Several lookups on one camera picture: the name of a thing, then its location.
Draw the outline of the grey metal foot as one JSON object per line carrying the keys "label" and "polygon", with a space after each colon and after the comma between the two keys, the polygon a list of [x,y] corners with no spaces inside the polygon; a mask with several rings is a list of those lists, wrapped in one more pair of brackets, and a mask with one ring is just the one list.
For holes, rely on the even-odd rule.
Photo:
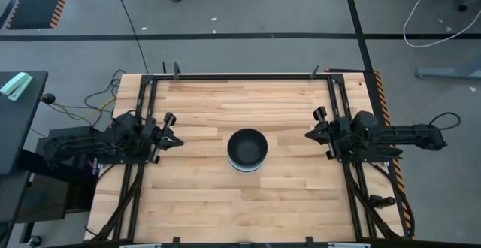
{"label": "grey metal foot", "polygon": [[481,55],[473,57],[457,68],[417,68],[415,76],[481,80]]}

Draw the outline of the black bowl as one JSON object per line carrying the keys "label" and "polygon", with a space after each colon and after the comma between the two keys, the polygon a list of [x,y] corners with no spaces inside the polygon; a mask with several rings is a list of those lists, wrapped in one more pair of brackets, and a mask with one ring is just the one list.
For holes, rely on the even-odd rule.
{"label": "black bowl", "polygon": [[227,154],[268,154],[268,141],[266,137],[256,129],[240,129],[228,140]]}

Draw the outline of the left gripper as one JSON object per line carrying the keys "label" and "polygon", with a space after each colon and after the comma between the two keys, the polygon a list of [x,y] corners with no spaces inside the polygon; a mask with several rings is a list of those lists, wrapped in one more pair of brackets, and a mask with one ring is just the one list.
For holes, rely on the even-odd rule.
{"label": "left gripper", "polygon": [[160,160],[160,150],[167,151],[173,147],[183,146],[183,141],[179,139],[171,129],[176,120],[177,118],[171,112],[167,112],[164,117],[164,125],[160,128],[156,125],[156,119],[152,117],[146,118],[142,134],[149,138],[151,144],[154,146],[150,154],[151,162],[158,162]]}

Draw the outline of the black side desk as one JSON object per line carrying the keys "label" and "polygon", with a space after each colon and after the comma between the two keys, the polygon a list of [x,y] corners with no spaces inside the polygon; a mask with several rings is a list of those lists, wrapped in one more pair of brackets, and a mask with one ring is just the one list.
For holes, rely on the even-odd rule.
{"label": "black side desk", "polygon": [[26,73],[32,80],[16,101],[0,93],[0,175],[16,167],[48,78],[47,71]]}

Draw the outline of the black aluminium table frame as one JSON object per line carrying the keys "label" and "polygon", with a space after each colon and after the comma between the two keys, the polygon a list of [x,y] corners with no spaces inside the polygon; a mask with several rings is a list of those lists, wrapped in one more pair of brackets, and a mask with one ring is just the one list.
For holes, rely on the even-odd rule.
{"label": "black aluminium table frame", "polygon": [[[372,71],[319,74],[125,74],[116,113],[176,118],[183,146],[142,169],[117,165],[95,191],[86,238],[107,223],[122,191],[135,178],[141,190],[113,237],[133,243],[253,246],[265,243],[356,241],[381,231],[348,190],[352,175],[364,193],[392,196],[387,165],[345,165],[305,137],[313,112],[329,118],[370,111],[383,122]],[[240,129],[268,141],[264,164],[243,174],[228,161],[227,143]]]}

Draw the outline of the orange black hazard strip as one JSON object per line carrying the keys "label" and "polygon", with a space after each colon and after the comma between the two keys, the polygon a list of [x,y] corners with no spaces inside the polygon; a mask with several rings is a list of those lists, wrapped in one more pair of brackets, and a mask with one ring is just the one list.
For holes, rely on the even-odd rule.
{"label": "orange black hazard strip", "polygon": [[[380,73],[378,71],[374,72],[374,78],[375,78],[377,92],[380,100],[380,108],[383,116],[383,122],[386,126],[390,126],[391,125],[390,116],[389,116],[389,110],[387,107],[386,98],[384,96],[383,82],[382,82]],[[404,234],[410,240],[415,240],[416,239],[415,235],[414,234],[410,235],[411,230],[414,229],[413,214],[408,210],[407,204],[403,201],[403,199],[406,197],[406,193],[405,193],[404,181],[401,173],[401,165],[400,165],[399,159],[393,158],[387,165],[387,168],[389,170],[389,174],[391,178],[394,180],[394,183],[395,183],[395,188],[394,188],[395,194],[399,196],[400,204],[398,208],[400,210],[400,218],[401,218]]]}

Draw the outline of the mint green stapler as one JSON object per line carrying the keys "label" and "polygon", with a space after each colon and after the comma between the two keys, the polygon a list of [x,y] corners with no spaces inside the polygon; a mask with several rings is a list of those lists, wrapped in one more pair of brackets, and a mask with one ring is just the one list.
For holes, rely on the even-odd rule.
{"label": "mint green stapler", "polygon": [[0,89],[0,94],[6,95],[11,101],[16,101],[32,80],[33,76],[25,72],[20,72],[3,85]]}

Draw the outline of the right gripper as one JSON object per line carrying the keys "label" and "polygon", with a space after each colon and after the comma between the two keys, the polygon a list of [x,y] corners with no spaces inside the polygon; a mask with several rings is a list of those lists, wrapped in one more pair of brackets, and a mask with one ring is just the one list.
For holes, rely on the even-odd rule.
{"label": "right gripper", "polygon": [[327,144],[327,157],[330,160],[343,161],[350,158],[353,142],[349,119],[342,116],[329,122],[324,107],[318,107],[313,112],[313,117],[318,123],[305,134],[305,137],[320,145]]}

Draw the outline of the black computer box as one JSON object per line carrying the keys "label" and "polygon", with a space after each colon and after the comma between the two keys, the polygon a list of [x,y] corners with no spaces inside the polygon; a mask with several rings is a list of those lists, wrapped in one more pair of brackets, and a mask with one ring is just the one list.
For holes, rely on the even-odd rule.
{"label": "black computer box", "polygon": [[[101,166],[92,154],[78,154],[63,164],[88,171],[95,177],[100,175]],[[67,183],[40,174],[33,177],[31,188],[40,193],[41,203],[45,203],[47,212],[53,211],[54,216],[59,216],[60,213],[88,211],[95,193],[95,184]]]}

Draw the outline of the white bowl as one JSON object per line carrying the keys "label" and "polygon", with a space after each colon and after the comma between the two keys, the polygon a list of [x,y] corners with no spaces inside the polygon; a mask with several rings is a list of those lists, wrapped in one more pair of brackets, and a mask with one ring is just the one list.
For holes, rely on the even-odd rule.
{"label": "white bowl", "polygon": [[232,167],[234,166],[244,166],[244,167],[255,167],[262,166],[266,160],[266,155],[253,155],[253,154],[229,154],[228,161]]}

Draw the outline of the black orange-edged floor mat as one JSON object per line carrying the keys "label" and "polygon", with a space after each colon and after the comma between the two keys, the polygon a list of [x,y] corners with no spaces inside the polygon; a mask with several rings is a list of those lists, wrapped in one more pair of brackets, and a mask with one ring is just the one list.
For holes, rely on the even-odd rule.
{"label": "black orange-edged floor mat", "polygon": [[53,29],[59,24],[67,0],[17,0],[6,28]]}

